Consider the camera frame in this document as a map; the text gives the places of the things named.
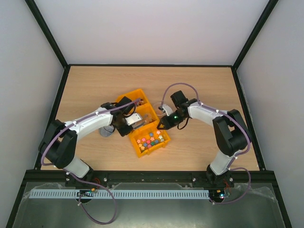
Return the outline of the orange three-compartment bin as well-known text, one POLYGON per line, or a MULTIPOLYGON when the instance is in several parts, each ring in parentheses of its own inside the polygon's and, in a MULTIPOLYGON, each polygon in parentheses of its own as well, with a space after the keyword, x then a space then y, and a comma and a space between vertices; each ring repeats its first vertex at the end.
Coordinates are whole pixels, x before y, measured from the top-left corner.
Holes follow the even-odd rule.
POLYGON ((140 99, 135 112, 141 117, 145 114, 151 114, 153 122, 139 129, 133 130, 128 136, 135 149, 137 157, 141 158, 144 155, 149 155, 153 151, 167 146, 171 140, 165 130, 157 130, 159 117, 156 115, 151 103, 142 89, 136 89, 126 94, 118 96, 116 102, 119 102, 123 97, 136 100, 140 99))

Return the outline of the clear plastic jar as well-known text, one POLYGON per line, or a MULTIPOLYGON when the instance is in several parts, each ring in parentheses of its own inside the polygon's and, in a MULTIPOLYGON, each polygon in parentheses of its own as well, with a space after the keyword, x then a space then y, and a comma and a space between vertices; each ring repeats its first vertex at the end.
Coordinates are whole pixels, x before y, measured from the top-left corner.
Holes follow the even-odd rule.
POLYGON ((155 113, 158 117, 162 117, 164 115, 167 115, 165 109, 163 108, 163 103, 162 102, 154 103, 153 104, 153 109, 154 109, 154 111, 155 111, 155 113))

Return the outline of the metal scoop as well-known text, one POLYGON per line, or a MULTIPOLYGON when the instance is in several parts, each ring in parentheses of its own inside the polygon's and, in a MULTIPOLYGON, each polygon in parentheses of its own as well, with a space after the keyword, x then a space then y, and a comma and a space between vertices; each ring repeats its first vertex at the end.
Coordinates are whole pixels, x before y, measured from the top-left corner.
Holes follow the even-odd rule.
POLYGON ((145 114, 142 117, 142 120, 133 124, 133 129, 139 129, 142 126, 145 126, 145 125, 147 125, 149 123, 152 123, 152 122, 153 122, 153 118, 152 118, 151 114, 145 114))

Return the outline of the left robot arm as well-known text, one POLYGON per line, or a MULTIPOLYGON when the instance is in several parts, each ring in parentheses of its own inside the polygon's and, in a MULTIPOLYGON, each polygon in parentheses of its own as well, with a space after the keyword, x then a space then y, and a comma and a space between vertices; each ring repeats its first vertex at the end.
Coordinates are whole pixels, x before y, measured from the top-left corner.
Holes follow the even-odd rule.
POLYGON ((117 103, 104 103, 95 111, 72 121, 52 121, 38 147, 41 165, 55 166, 70 173, 75 179, 90 181, 94 171, 76 156, 77 142, 90 133, 109 126, 122 137, 130 134, 134 130, 133 125, 142 120, 135 112, 139 101, 140 98, 132 101, 124 96, 117 103))

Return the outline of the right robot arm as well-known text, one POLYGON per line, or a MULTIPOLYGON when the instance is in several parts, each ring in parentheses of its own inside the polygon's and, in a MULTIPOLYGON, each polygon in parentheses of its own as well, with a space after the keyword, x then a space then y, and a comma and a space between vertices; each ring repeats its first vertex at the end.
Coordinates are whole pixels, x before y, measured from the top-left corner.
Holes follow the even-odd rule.
POLYGON ((203 104, 199 99, 187 99, 180 90, 171 95, 176 108, 173 111, 163 101, 157 109, 162 117, 157 125, 159 130, 169 130, 179 127, 183 121, 196 119, 214 129, 218 153, 208 165, 206 178, 212 186, 218 186, 223 181, 229 181, 229 169, 237 156, 250 150, 251 135, 240 114, 236 109, 222 111, 203 104))

